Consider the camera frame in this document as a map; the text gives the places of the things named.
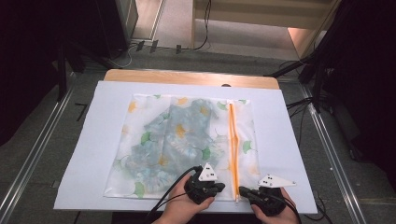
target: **person's right hand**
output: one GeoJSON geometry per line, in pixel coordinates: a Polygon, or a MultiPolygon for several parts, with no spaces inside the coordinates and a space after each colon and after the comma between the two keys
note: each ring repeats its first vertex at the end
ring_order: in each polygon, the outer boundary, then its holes
{"type": "MultiPolygon", "coordinates": [[[[289,194],[283,188],[280,190],[282,191],[283,197],[291,201],[295,207],[296,204],[290,198],[289,194]]],[[[288,206],[286,206],[279,215],[273,217],[266,216],[256,204],[251,205],[251,209],[256,215],[256,218],[258,218],[263,224],[298,224],[297,216],[288,206]]]]}

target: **hand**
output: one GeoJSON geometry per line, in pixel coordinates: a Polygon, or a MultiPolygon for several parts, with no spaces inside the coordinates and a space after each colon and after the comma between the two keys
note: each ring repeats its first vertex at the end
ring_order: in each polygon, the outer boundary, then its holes
{"type": "MultiPolygon", "coordinates": [[[[169,199],[177,195],[186,193],[184,185],[189,180],[190,175],[185,175],[169,193],[169,199]]],[[[193,202],[187,194],[172,199],[166,204],[165,210],[160,218],[153,223],[155,224],[185,224],[192,217],[205,210],[215,201],[214,197],[207,198],[201,204],[193,202]]]]}
{"type": "MultiPolygon", "coordinates": [[[[295,207],[296,204],[290,198],[289,194],[283,188],[281,188],[280,190],[282,191],[283,197],[289,199],[295,207]]],[[[263,224],[297,224],[298,223],[297,216],[288,206],[286,206],[286,208],[279,215],[274,217],[266,216],[262,212],[260,207],[257,206],[256,204],[251,205],[251,209],[253,209],[256,218],[258,218],[263,224]]]]}

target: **person's left hand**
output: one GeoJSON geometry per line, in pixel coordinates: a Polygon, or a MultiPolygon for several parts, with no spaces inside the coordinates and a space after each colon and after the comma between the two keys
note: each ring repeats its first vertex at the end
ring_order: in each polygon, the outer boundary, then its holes
{"type": "MultiPolygon", "coordinates": [[[[185,175],[171,190],[169,193],[169,199],[179,195],[186,193],[184,190],[184,185],[189,180],[190,175],[185,175]]],[[[201,204],[196,204],[193,202],[187,194],[184,194],[180,197],[172,199],[166,204],[165,210],[160,218],[158,218],[153,223],[155,224],[185,224],[192,217],[205,210],[209,207],[210,204],[215,201],[214,197],[207,198],[201,204]]]]}

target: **white triangular marker plate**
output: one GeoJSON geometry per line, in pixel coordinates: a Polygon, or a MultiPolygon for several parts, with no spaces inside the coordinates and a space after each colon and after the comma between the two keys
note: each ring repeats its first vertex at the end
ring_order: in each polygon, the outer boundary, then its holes
{"type": "Polygon", "coordinates": [[[212,181],[212,180],[217,180],[217,179],[218,179],[218,176],[215,174],[215,171],[213,170],[212,166],[210,166],[209,163],[206,163],[204,170],[199,175],[199,180],[200,181],[212,181]]]}
{"type": "Polygon", "coordinates": [[[266,175],[262,180],[259,181],[259,186],[267,187],[270,189],[296,185],[296,182],[283,179],[276,175],[266,175]]]}

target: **person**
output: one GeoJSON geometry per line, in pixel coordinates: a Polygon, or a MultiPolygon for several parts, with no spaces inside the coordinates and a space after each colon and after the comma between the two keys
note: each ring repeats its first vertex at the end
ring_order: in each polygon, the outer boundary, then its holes
{"type": "MultiPolygon", "coordinates": [[[[189,180],[190,176],[185,175],[171,190],[169,198],[183,194],[185,183],[189,180]]],[[[289,194],[281,188],[283,197],[290,200],[295,206],[294,201],[290,198],[289,194]]],[[[187,194],[183,194],[171,201],[169,201],[163,214],[153,222],[153,224],[185,224],[189,222],[195,214],[207,209],[210,204],[215,201],[214,197],[207,198],[201,204],[193,202],[187,194]]],[[[251,205],[256,218],[258,218],[263,224],[296,224],[298,219],[291,211],[290,208],[286,207],[279,215],[274,217],[266,216],[262,210],[255,204],[251,205]]]]}

